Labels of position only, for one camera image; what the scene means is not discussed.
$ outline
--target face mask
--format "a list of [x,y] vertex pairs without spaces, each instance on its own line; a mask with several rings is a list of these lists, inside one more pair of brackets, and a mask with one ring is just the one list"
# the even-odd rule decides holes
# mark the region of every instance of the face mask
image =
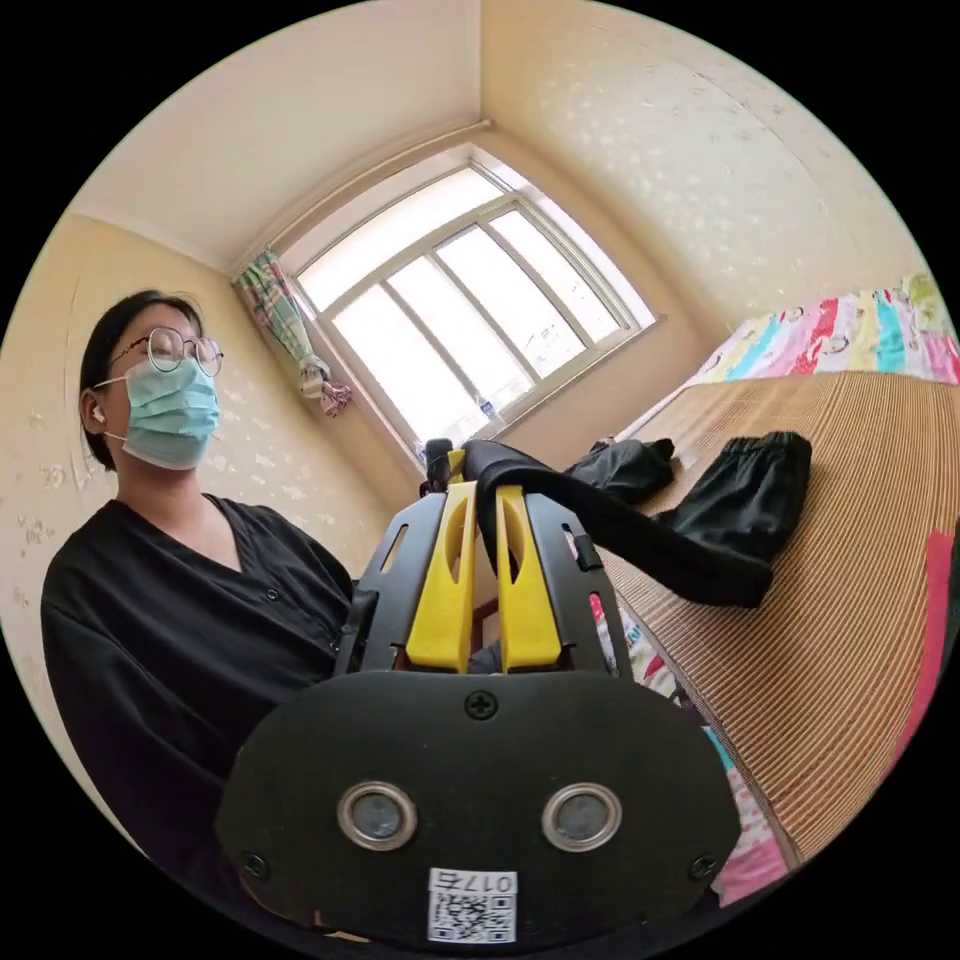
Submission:
[[130,425],[123,441],[125,453],[166,470],[192,470],[203,460],[210,438],[220,422],[220,403],[213,379],[192,357],[176,370],[163,373],[149,360],[131,367],[125,377],[105,380],[106,386],[127,382]]

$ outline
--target eyeglasses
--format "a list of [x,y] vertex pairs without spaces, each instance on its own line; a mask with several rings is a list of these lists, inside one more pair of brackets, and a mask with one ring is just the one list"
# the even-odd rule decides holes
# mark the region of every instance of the eyeglasses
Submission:
[[172,327],[155,327],[150,331],[149,336],[134,340],[123,353],[111,362],[111,366],[120,357],[126,356],[131,350],[135,350],[144,343],[147,345],[147,356],[150,358],[150,362],[161,373],[172,373],[183,363],[183,359],[187,355],[186,345],[188,343],[193,344],[193,354],[197,363],[208,377],[215,377],[223,365],[223,353],[216,340],[211,340],[209,337],[184,339],[180,331],[174,330]]

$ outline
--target window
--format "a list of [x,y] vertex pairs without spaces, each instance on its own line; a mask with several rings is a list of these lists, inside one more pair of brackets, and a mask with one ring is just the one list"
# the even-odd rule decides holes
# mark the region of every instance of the window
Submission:
[[418,453],[433,437],[495,432],[638,326],[556,223],[472,162],[379,210],[296,279]]

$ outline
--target v-neck collar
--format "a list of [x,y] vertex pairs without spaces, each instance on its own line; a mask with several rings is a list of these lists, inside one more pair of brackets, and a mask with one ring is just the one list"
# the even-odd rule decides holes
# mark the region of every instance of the v-neck collar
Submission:
[[149,530],[162,543],[185,556],[189,556],[197,563],[206,564],[209,567],[227,574],[232,574],[235,577],[243,577],[244,579],[257,578],[257,573],[260,569],[259,558],[242,518],[236,511],[231,510],[228,505],[220,500],[219,497],[215,497],[210,493],[205,493],[203,496],[220,511],[221,515],[229,524],[230,530],[233,533],[234,543],[237,547],[237,556],[240,558],[240,570],[234,570],[232,567],[228,567],[217,560],[212,560],[210,557],[194,550],[193,547],[187,546],[187,544],[171,536],[166,530],[162,530],[155,523],[152,523],[143,516],[143,514],[137,513],[136,510],[120,500],[110,500],[107,506],[111,506],[115,511],[119,510],[126,514],[134,523],[139,524],[141,528]]

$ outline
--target window frame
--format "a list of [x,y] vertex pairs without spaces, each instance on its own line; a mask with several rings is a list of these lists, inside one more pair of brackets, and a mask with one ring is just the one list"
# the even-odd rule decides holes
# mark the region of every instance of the window frame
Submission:
[[[306,289],[301,284],[300,277],[315,263],[356,230],[359,230],[391,207],[420,193],[432,184],[453,176],[464,169],[470,169],[488,180],[501,191],[501,196],[448,220],[440,227],[425,234],[414,243],[409,244],[393,257],[380,264],[375,270],[366,274],[352,287],[333,300],[326,308],[321,310],[313,303]],[[526,258],[523,257],[505,237],[500,236],[499,233],[490,226],[492,220],[511,211],[518,212],[535,227],[551,246],[570,264],[577,275],[583,279],[616,323],[616,329],[614,331],[599,341],[593,341],[573,315],[572,311],[563,303],[559,295],[554,292],[536,269],[527,262]],[[506,336],[495,318],[490,315],[489,311],[477,300],[460,278],[444,263],[442,258],[437,256],[437,252],[442,249],[443,246],[474,229],[479,229],[486,233],[486,235],[517,264],[584,344],[584,349],[576,357],[546,377],[541,377],[536,373],[533,365],[510,338]],[[543,211],[537,208],[536,203],[532,202],[525,195],[523,189],[512,188],[501,178],[485,169],[482,164],[478,163],[473,157],[428,179],[422,180],[415,186],[394,197],[388,203],[377,207],[366,216],[358,219],[349,229],[338,233],[334,239],[324,244],[314,255],[305,260],[297,268],[295,275],[290,277],[296,298],[300,306],[306,308],[309,319],[319,327],[322,335],[330,340],[334,348],[341,353],[348,365],[353,368],[361,388],[366,391],[381,415],[385,417],[393,430],[403,440],[408,450],[414,455],[420,444],[419,438],[394,405],[386,391],[380,387],[379,383],[370,374],[366,364],[353,350],[346,337],[337,329],[335,319],[344,309],[368,290],[380,286],[413,324],[414,328],[424,337],[431,348],[436,351],[441,360],[449,367],[453,376],[463,385],[464,389],[473,395],[474,388],[469,377],[453,359],[446,347],[440,343],[428,328],[427,324],[419,317],[416,311],[406,303],[404,298],[400,296],[389,282],[391,276],[421,257],[433,263],[453,284],[460,295],[463,296],[470,306],[479,314],[484,323],[490,327],[497,339],[502,342],[505,349],[511,354],[532,383],[531,388],[522,396],[499,411],[499,419],[503,426],[498,427],[495,423],[488,423],[486,427],[473,434],[473,437],[477,439],[489,439],[495,436],[500,430],[504,429],[504,427],[508,427],[516,422],[520,417],[533,409],[533,407],[541,404],[551,394],[582,374],[588,367],[592,366],[606,354],[644,329],[644,325],[632,315],[612,285],[588,259],[586,254],[566,236],[559,226],[546,216]]]

